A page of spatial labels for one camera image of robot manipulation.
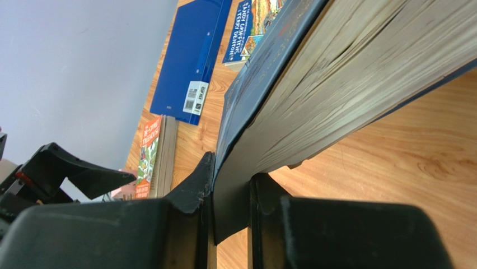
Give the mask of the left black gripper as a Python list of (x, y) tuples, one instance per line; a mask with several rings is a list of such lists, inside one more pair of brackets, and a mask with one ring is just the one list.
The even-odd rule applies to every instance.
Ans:
[(54, 142), (40, 147), (21, 165), (1, 158), (1, 238), (31, 206), (74, 203), (60, 187), (65, 178), (89, 199), (136, 180), (131, 173), (81, 160)]

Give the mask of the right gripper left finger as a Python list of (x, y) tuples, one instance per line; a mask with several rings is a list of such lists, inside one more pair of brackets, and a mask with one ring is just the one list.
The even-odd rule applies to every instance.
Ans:
[(32, 206), (1, 241), (2, 268), (215, 268), (214, 154), (162, 198)]

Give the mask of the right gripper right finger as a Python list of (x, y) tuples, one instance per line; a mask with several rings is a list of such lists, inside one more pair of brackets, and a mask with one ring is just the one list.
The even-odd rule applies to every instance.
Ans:
[(419, 207), (294, 197), (257, 174), (249, 216), (250, 268), (453, 268)]

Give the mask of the orange 78-storey treehouse book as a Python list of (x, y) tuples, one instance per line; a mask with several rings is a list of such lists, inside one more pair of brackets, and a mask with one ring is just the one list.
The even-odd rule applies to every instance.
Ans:
[(144, 125), (135, 199), (161, 198), (171, 191), (178, 125), (168, 115)]

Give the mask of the nineteen eighty-four book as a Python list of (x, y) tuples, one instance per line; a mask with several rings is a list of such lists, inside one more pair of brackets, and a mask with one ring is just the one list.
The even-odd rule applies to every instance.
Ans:
[(475, 1), (286, 2), (225, 93), (215, 241), (247, 225), (255, 174), (297, 166), (475, 66)]

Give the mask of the pink cube power socket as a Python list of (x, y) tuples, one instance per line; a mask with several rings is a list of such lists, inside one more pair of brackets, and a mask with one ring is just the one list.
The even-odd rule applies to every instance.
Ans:
[(135, 197), (135, 185), (137, 182), (138, 170), (130, 170), (130, 169), (124, 168), (124, 169), (120, 169), (120, 171), (133, 174), (135, 176), (135, 179), (132, 182), (111, 191), (111, 198), (114, 200), (122, 200), (122, 201), (132, 200)]

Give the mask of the blue file folder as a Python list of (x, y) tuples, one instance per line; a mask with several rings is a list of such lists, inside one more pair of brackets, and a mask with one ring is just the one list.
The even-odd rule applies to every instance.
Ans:
[(198, 125), (231, 4), (196, 0), (177, 9), (151, 113)]

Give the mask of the blue treehouse book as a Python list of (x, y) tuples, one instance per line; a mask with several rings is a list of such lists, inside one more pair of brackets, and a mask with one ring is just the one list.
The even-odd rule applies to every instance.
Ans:
[(236, 10), (231, 36), (222, 63), (238, 72), (250, 58), (286, 0), (244, 0)]

